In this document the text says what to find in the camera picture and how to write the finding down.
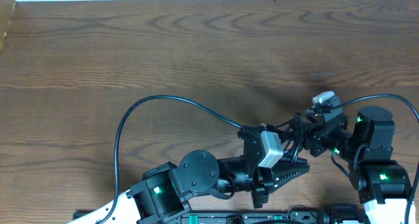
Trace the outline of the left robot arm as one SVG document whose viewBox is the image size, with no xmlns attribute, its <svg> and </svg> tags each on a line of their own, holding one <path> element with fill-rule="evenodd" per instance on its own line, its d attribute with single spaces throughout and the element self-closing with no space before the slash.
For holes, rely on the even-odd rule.
<svg viewBox="0 0 419 224">
<path fill-rule="evenodd" d="M 242 191 L 250 193 L 254 208 L 262 208 L 271 193 L 310 169 L 307 160 L 285 154 L 283 135 L 263 126 L 243 126 L 238 131 L 243 155 L 217 159 L 205 150 L 192 151 L 179 165 L 167 162 L 144 173 L 142 182 L 119 194 L 117 201 L 74 223 L 167 223 L 190 212 L 194 197 L 228 200 Z"/>
</svg>

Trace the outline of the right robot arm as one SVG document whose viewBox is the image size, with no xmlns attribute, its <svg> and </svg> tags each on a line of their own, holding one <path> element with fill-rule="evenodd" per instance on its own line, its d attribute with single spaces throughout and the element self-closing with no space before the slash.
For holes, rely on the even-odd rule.
<svg viewBox="0 0 419 224">
<path fill-rule="evenodd" d="M 395 123 L 387 109 L 359 109 L 353 132 L 347 129 L 345 103 L 332 91 L 313 97 L 302 146 L 317 157 L 326 151 L 348 163 L 344 173 L 357 191 L 369 223 L 415 223 L 418 180 L 392 159 Z"/>
</svg>

